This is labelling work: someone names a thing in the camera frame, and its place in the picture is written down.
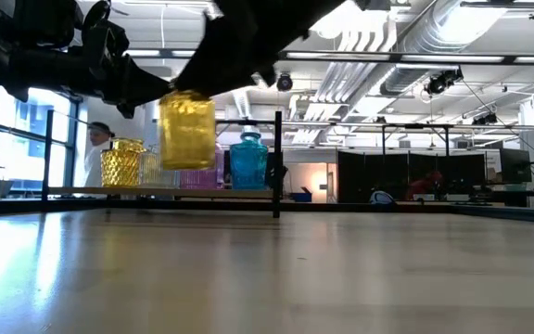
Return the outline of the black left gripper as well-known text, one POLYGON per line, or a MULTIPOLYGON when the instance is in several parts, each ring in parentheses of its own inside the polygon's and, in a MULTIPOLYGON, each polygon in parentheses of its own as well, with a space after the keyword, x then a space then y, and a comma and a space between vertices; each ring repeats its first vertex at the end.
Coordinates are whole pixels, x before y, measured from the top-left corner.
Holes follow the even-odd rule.
POLYGON ((135 109, 172 91, 172 85, 139 68, 132 58, 104 55, 91 63, 86 55, 24 50, 16 53, 16 98, 26 102, 30 88, 97 96, 125 119, 135 109))

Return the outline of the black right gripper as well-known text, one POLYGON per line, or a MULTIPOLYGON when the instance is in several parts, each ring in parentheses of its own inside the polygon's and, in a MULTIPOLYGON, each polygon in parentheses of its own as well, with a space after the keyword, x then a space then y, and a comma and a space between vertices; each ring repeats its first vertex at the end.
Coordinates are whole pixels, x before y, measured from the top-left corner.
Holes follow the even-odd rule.
POLYGON ((208 27, 194 55, 175 79, 178 91, 203 97, 253 84, 259 74, 275 84, 279 53, 342 4, 341 0, 222 0, 216 5, 228 27, 208 27))

